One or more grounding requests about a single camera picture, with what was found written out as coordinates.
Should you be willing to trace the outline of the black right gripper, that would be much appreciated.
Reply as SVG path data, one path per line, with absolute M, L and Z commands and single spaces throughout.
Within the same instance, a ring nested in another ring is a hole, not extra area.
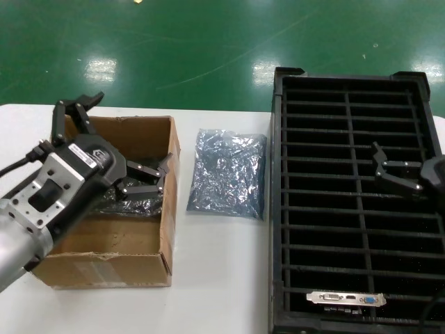
M 437 195 L 444 194 L 444 155 L 426 160 L 423 165 L 417 161 L 388 160 L 381 146 L 374 141 L 371 145 L 373 152 L 373 168 L 375 169 L 375 185 L 394 195 L 404 198 L 418 199 L 423 192 L 423 186 Z M 387 170 L 402 168 L 402 177 L 392 175 Z M 419 182 L 412 181 L 407 176 L 412 171 L 420 170 Z

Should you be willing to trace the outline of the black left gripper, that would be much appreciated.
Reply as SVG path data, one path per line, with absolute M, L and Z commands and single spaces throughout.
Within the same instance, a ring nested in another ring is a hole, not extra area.
M 61 145 L 56 148 L 55 153 L 85 179 L 67 207 L 51 221 L 51 236 L 54 241 L 60 241 L 116 183 L 116 200 L 144 200 L 164 192 L 165 177 L 170 171 L 168 162 L 173 153 L 168 153 L 156 168 L 129 160 L 126 167 L 125 157 L 96 134 L 88 117 L 87 112 L 103 98 L 104 93 L 100 91 L 92 97 L 81 95 L 75 100 L 59 100 L 54 106 L 51 144 Z M 66 142 L 65 116 L 71 117 L 80 134 L 62 145 Z M 151 179 L 157 181 L 149 185 L 125 186 L 122 180 L 125 176 L 139 182 L 148 182 Z

